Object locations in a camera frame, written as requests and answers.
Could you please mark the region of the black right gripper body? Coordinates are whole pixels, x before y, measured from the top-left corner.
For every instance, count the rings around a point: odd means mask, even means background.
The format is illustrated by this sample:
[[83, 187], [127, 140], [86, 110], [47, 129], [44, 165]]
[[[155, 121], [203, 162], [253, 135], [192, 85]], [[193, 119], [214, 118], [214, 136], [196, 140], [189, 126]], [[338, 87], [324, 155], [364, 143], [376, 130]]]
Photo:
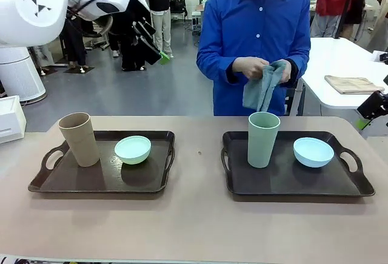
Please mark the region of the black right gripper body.
[[387, 115], [387, 94], [377, 90], [371, 95], [372, 115]]

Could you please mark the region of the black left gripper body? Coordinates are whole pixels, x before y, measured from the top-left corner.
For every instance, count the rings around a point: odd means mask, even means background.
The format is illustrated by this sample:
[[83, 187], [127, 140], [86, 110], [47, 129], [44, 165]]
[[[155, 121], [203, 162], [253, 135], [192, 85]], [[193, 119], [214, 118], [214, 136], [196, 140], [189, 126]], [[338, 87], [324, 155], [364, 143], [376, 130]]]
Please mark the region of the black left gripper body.
[[123, 12], [121, 13], [121, 22], [121, 42], [137, 44], [140, 37], [149, 37], [144, 18], [137, 19], [133, 13]]

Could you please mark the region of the person's left hand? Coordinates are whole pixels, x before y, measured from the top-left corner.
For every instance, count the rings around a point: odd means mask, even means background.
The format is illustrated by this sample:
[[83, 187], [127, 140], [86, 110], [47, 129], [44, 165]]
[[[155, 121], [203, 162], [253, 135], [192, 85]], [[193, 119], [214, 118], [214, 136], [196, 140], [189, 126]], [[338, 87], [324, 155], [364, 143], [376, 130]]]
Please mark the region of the person's left hand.
[[292, 65], [289, 61], [284, 60], [284, 59], [282, 59], [281, 62], [284, 66], [284, 69], [283, 69], [282, 76], [281, 76], [279, 83], [284, 84], [284, 83], [287, 83], [291, 78]]

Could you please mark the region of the person's right hand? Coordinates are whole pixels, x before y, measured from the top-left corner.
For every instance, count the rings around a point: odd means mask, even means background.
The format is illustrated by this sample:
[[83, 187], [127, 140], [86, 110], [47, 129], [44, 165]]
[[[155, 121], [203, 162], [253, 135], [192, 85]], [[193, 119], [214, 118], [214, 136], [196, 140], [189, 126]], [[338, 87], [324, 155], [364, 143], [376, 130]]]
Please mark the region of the person's right hand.
[[263, 69], [268, 66], [269, 62], [257, 57], [239, 57], [232, 64], [233, 72], [242, 73], [248, 79], [261, 79]]

